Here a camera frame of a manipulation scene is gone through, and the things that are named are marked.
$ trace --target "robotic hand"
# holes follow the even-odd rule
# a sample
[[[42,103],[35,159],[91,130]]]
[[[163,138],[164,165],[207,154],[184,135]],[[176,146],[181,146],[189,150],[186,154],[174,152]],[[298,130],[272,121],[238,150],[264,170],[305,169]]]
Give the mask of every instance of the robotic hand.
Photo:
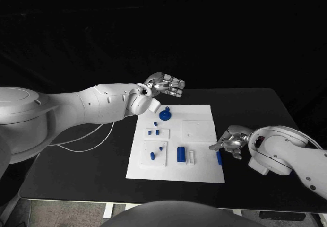
[[[153,97],[160,92],[181,97],[184,85],[157,72],[144,83],[98,84],[73,93],[0,87],[0,178],[9,163],[33,157],[63,130],[86,123],[112,123],[147,109],[157,112],[161,104]]]
[[[305,148],[308,142],[317,149]],[[302,132],[285,126],[269,126],[254,131],[230,125],[209,149],[225,148],[242,160],[241,149],[246,144],[252,169],[264,175],[269,170],[279,175],[290,175],[294,170],[305,187],[327,199],[327,150]]]

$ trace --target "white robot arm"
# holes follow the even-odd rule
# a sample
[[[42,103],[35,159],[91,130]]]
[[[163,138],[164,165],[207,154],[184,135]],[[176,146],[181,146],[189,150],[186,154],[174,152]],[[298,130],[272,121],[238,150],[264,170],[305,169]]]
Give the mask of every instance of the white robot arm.
[[[112,123],[147,109],[157,112],[160,102],[153,96],[164,92],[180,97],[183,88],[184,81],[161,72],[144,84],[99,84],[63,94],[0,87],[0,178],[9,163],[33,157],[63,130]]]
[[[308,142],[317,149],[305,148]],[[269,170],[279,175],[290,175],[294,170],[305,187],[327,199],[327,150],[304,133],[285,126],[269,126],[254,131],[230,125],[209,149],[225,148],[241,160],[245,144],[252,155],[251,168],[264,175]]]

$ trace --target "floor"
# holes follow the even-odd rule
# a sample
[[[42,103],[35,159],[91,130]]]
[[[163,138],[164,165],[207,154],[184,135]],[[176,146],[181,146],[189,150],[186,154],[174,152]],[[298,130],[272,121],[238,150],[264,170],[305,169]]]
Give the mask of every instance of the floor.
[[[20,199],[4,227],[26,227],[23,223],[27,222],[29,227],[99,227],[107,221],[102,218],[104,209],[104,203],[29,201]],[[117,215],[124,210],[125,205],[115,204],[112,215]],[[249,210],[242,210],[242,216],[266,227],[318,227],[311,214],[307,214],[302,222],[262,220],[259,212]]]

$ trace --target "table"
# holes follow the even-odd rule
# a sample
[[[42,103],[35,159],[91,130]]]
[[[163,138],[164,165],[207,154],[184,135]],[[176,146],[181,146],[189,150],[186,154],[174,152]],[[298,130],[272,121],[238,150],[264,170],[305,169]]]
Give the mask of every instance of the table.
[[[160,94],[163,105],[210,105],[220,137],[229,125],[252,129],[284,125],[297,129],[295,122],[268,88],[186,89],[181,98]],[[160,200],[181,200],[226,209],[275,210],[327,213],[327,200],[290,176],[269,172],[261,175],[248,167],[251,154],[242,149],[242,161],[222,152],[225,184],[125,179],[137,116],[114,125],[107,141],[92,151],[76,153],[48,147],[36,161],[20,188],[26,199],[91,201],[143,204]],[[69,128],[55,142],[89,133],[98,125]],[[107,124],[81,141],[66,147],[84,150],[102,141],[111,129]]]

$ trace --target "white cable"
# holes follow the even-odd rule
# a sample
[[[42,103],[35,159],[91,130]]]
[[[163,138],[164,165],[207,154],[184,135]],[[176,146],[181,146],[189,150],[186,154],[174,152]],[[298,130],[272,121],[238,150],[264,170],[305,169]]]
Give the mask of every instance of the white cable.
[[[109,131],[109,133],[108,133],[105,139],[102,140],[102,142],[101,142],[94,148],[96,148],[96,147],[105,142],[105,140],[107,140],[107,138],[109,137],[109,135],[111,135],[111,131]],[[69,151],[73,151],[73,152],[85,152],[85,151],[89,151],[89,150],[94,149],[94,148],[91,148],[91,149],[88,149],[88,150],[71,150],[71,149],[68,149],[66,147],[63,147],[62,145],[58,145],[58,146],[62,147],[63,149],[69,150]]]
[[[55,144],[49,144],[48,146],[58,146],[58,145],[62,145],[62,144],[66,144],[66,143],[71,143],[71,142],[75,142],[75,141],[78,141],[78,140],[81,140],[82,138],[85,138],[86,136],[89,136],[99,128],[101,128],[101,126],[88,134],[88,135],[85,135],[84,137],[81,137],[81,138],[78,138],[78,139],[75,139],[75,140],[71,140],[71,141],[68,141],[68,142],[63,142],[63,143],[55,143]]]
[[[308,141],[315,145],[315,147],[318,148],[318,149],[321,149],[323,150],[323,148],[321,148],[321,146],[318,145],[318,143],[315,142],[315,140],[308,136],[308,135],[305,135],[301,131],[298,131],[298,130],[295,130],[300,134],[302,134],[302,136],[308,139]]]

